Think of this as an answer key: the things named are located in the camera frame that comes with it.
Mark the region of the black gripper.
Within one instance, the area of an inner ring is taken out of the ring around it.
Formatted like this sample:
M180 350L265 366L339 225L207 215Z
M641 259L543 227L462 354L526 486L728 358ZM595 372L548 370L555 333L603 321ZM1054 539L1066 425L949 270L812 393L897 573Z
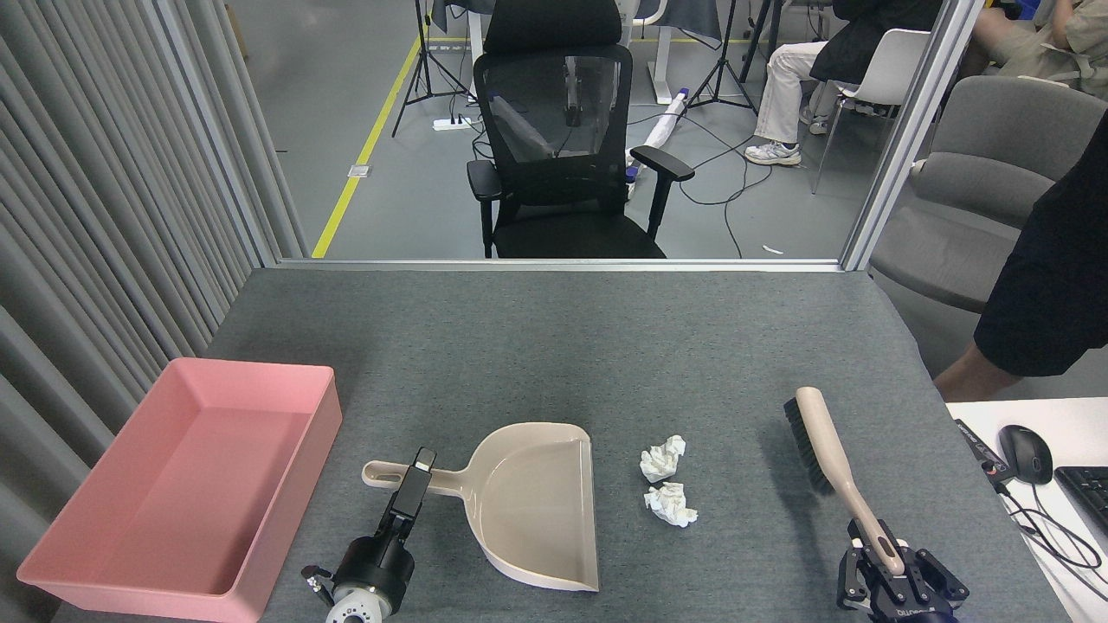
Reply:
M881 580L882 549L874 548L871 537L864 535L855 519L848 521L847 534L851 544L842 556L837 580L837 607L841 610L869 611L871 622L953 622L953 611L948 607L930 610L903 610L892 607L883 612L870 607L872 588ZM937 603L942 598L951 607L960 607L970 598L970 588L934 556L929 549L904 547L905 570L917 592L919 602Z
M416 517L430 486L435 459L435 450L419 449L384 508L384 514L377 525L377 535L359 537L345 551L343 560L334 575L336 606L355 588L375 588L388 602L391 611L400 610L416 570L416 560L406 549L406 540L416 524Z

